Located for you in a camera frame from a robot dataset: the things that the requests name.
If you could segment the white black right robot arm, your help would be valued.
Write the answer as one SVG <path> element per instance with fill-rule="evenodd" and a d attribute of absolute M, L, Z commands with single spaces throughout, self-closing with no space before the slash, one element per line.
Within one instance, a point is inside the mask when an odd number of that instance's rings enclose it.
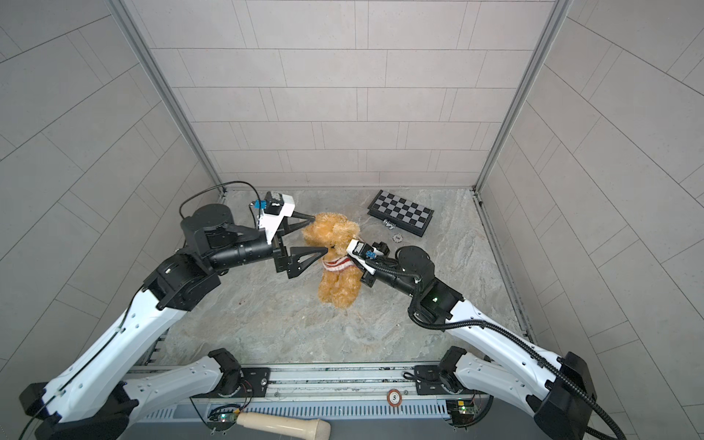
<path fill-rule="evenodd" d="M 400 247 L 391 257 L 384 243 L 353 240 L 346 252 L 362 269 L 363 282 L 380 281 L 410 295 L 414 324 L 446 331 L 488 356 L 449 350 L 441 374 L 449 392 L 486 392 L 531 415 L 552 439 L 585 436 L 597 394 L 584 359 L 540 348 L 484 315 L 436 277 L 434 262 L 420 247 Z"/>

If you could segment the red white striped knit sweater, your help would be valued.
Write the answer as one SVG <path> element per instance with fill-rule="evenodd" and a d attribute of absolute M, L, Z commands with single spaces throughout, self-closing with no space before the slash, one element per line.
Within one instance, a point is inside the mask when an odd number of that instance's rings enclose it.
<path fill-rule="evenodd" d="M 335 258 L 334 260 L 325 260 L 323 265 L 324 269 L 330 272 L 341 272 L 356 267 L 354 260 L 352 260 L 350 256 Z"/>

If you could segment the tan plush teddy bear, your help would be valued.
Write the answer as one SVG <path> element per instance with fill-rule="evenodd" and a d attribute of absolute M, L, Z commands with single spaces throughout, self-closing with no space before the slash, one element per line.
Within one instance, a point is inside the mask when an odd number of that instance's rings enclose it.
<path fill-rule="evenodd" d="M 318 287 L 318 298 L 324 304 L 347 309 L 359 296 L 362 271 L 348 256 L 348 245 L 359 237 L 360 227 L 343 214 L 320 213 L 304 228 L 309 247 L 325 247 L 322 258 L 324 272 Z"/>

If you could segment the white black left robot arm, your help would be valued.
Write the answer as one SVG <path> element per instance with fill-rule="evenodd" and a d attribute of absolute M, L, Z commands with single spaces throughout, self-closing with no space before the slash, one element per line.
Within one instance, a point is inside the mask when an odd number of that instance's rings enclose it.
<path fill-rule="evenodd" d="M 117 439 L 144 415 L 181 400 L 215 394 L 252 397 L 242 368 L 225 348 L 185 367 L 143 379 L 128 371 L 173 324 L 214 291 L 238 266 L 273 260 L 295 278 L 326 255 L 326 247 L 286 249 L 283 237 L 315 222 L 286 194 L 268 194 L 254 227 L 238 225 L 229 207 L 211 203 L 181 220 L 185 245 L 159 264 L 126 311 L 71 367 L 32 383 L 19 400 L 38 420 L 38 439 Z"/>

